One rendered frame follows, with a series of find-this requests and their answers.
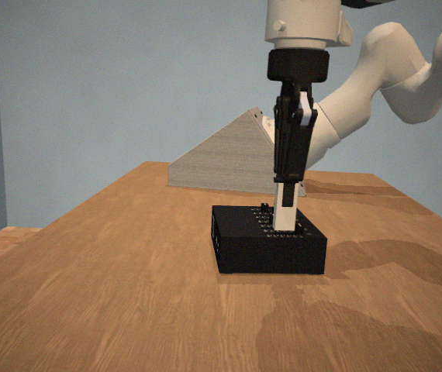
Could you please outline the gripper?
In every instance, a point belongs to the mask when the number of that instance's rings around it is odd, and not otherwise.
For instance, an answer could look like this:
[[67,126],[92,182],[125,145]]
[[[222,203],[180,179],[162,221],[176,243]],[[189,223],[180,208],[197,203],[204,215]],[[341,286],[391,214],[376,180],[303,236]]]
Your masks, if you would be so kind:
[[268,54],[268,79],[287,80],[281,81],[274,107],[274,230],[295,231],[298,182],[304,178],[318,116],[317,109],[313,109],[312,81],[327,79],[329,59],[328,51],[314,49],[274,49]]

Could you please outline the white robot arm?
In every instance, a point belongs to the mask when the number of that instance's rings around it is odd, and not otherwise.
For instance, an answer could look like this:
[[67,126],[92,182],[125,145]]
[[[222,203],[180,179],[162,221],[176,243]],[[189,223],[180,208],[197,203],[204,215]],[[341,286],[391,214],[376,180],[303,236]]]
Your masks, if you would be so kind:
[[[392,1],[268,0],[264,41],[274,43],[275,49],[349,47],[354,32],[341,5],[362,9]],[[433,48],[432,67],[400,23],[376,26],[364,38],[350,77],[313,104],[318,116],[305,171],[321,160],[328,148],[368,122],[371,100],[378,89],[404,123],[433,118],[442,107],[442,33]]]

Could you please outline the black lighting desk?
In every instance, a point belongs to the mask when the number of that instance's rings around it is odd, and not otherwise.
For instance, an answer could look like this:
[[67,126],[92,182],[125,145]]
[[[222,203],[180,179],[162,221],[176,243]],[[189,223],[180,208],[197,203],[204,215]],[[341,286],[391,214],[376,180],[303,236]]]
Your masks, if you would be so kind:
[[212,206],[220,274],[324,274],[327,238],[297,208],[295,231],[274,230],[273,214],[268,203]]

